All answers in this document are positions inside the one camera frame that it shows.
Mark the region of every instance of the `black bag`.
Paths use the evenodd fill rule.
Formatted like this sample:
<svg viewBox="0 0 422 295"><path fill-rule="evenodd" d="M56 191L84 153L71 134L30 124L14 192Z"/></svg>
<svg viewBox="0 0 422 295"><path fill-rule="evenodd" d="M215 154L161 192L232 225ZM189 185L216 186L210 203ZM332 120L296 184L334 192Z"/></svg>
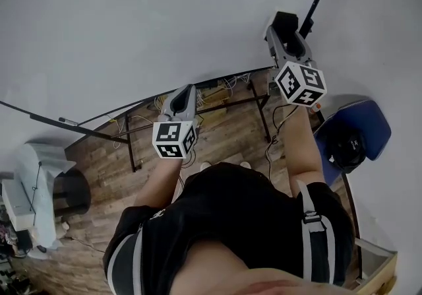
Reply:
<svg viewBox="0 0 422 295"><path fill-rule="evenodd" d="M325 155L343 173L350 173L366 158L365 138L360 130L334 122L327 134Z"/></svg>

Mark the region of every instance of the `black t-shirt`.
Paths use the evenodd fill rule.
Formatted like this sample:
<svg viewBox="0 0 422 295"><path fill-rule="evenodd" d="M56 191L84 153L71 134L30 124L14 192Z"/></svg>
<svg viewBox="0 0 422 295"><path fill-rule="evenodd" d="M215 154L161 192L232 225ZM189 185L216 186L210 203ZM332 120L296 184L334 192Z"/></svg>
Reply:
<svg viewBox="0 0 422 295"><path fill-rule="evenodd" d="M336 238L334 283L342 284L353 248L351 221L338 195L325 183L307 187L315 210L332 223ZM302 216L301 194L296 199L288 197L259 172L217 164L190 177L180 197L164 210L147 206L125 209L105 252L104 270L107 274L116 247L129 234L137 233L142 224L144 295L168 295L189 248L203 239L221 241L250 269L275 268L302 277ZM328 282L326 234L312 235L312 279ZM126 253L130 255L131 249L126 248Z"/></svg>

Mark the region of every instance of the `black sleeve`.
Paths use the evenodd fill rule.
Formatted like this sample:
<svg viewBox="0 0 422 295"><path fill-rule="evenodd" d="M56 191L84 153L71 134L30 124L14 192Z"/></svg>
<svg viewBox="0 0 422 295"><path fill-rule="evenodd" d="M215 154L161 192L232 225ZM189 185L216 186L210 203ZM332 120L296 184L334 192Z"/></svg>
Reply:
<svg viewBox="0 0 422 295"><path fill-rule="evenodd" d="M139 226L143 222L152 218L153 215L158 211L159 209L152 208L149 206L128 207L123 211L120 217L119 224L117 225L116 231L113 235L113 238L108 244L103 256L103 266L106 276L108 263L111 259L111 256L113 255L113 252L121 243L121 241L126 238L126 236L138 232Z"/></svg>
<svg viewBox="0 0 422 295"><path fill-rule="evenodd" d="M331 222L336 237L336 270L334 284L342 285L346 279L346 272L351 262L353 252L354 233L351 219L343 208L340 197L334 193L326 183L314 182L308 186L309 195L315 210L327 217ZM298 201L302 205L302 196Z"/></svg>

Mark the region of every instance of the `person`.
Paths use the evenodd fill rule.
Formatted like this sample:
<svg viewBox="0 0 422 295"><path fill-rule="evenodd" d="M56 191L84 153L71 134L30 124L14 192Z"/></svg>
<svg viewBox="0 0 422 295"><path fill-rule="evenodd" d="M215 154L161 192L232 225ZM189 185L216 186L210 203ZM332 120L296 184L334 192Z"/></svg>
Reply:
<svg viewBox="0 0 422 295"><path fill-rule="evenodd" d="M324 182L305 108L287 118L283 133L293 197L259 172L220 163L189 177L171 203L182 160L161 159L133 207L123 211L105 251L113 293L349 294L327 282L330 273L334 284L345 280L353 228L340 198ZM327 218L335 237L334 245L325 226L311 234L312 282L302 279L309 261L304 258L303 186L315 206L311 215Z"/></svg>

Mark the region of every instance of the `blue chair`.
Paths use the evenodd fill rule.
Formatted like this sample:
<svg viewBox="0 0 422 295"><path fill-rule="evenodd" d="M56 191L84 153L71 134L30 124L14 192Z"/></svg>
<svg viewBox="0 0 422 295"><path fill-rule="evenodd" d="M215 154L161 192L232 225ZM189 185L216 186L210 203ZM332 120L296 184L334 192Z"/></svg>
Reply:
<svg viewBox="0 0 422 295"><path fill-rule="evenodd" d="M339 108L314 134L322 157L325 182L328 185L332 185L342 173L339 168L328 161L325 155L327 131L337 122L346 123L362 132L365 138L367 158L372 161L380 156L391 137L391 128L381 109L373 100L360 100Z"/></svg>

